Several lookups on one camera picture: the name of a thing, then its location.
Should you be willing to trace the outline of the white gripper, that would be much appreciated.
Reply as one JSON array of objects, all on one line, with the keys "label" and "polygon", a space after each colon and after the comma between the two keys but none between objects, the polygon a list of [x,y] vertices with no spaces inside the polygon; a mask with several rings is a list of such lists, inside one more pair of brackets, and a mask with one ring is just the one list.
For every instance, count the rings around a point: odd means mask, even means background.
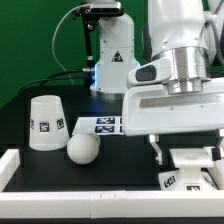
[{"label": "white gripper", "polygon": [[158,135],[216,129],[214,161],[224,158],[224,88],[219,84],[177,95],[169,95],[163,85],[140,86],[130,89],[123,100],[122,131],[127,136],[149,135],[159,165],[163,157]]}]

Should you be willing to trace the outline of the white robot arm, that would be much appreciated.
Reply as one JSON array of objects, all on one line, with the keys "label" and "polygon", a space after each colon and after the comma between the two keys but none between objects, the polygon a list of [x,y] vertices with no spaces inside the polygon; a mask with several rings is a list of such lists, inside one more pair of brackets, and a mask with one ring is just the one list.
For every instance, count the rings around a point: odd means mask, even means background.
[{"label": "white robot arm", "polygon": [[134,23],[115,0],[89,0],[99,17],[100,59],[91,92],[123,98],[122,131],[147,135],[158,153],[162,134],[224,128],[224,78],[212,78],[219,55],[223,0],[149,0],[144,43],[151,60],[134,56]]}]

